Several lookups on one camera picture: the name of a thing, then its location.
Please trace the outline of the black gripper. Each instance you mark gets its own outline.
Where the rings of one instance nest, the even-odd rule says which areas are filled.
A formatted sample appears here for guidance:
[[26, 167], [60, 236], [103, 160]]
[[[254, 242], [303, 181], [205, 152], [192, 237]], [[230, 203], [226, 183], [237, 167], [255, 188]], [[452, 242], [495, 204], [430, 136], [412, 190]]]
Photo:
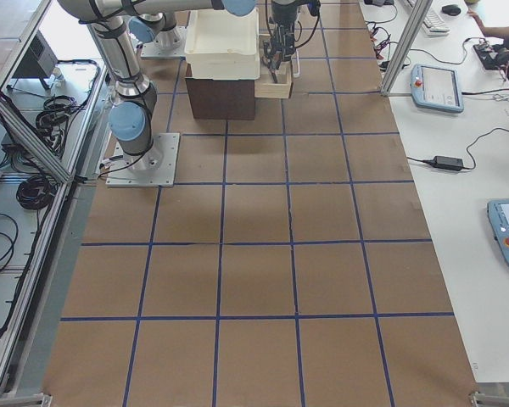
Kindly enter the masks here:
[[295, 53], [294, 23], [276, 25], [269, 40], [263, 41], [264, 63], [268, 68], [279, 68], [290, 62]]

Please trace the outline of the person hand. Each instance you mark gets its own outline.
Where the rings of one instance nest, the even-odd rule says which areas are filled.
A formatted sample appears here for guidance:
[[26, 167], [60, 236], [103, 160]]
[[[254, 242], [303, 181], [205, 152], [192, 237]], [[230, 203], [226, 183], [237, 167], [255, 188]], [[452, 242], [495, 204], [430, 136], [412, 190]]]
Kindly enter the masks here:
[[467, 11], [467, 14], [474, 19], [474, 21], [480, 28], [484, 28], [484, 22], [482, 21], [481, 17], [475, 11], [469, 9]]

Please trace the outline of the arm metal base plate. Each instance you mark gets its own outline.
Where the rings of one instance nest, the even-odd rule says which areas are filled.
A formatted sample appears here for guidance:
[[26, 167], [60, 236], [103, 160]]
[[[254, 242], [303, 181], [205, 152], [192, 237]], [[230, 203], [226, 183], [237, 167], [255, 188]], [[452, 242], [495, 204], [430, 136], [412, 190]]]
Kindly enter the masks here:
[[118, 142], [115, 154], [122, 155], [111, 166], [116, 172], [106, 175], [108, 187], [172, 187], [176, 177], [177, 156], [180, 145], [179, 133], [158, 133], [153, 137], [152, 148], [137, 161], [124, 155]]
[[169, 31], [161, 31], [152, 42], [145, 43], [141, 51], [142, 59], [181, 59], [185, 57], [187, 28], [176, 26]]

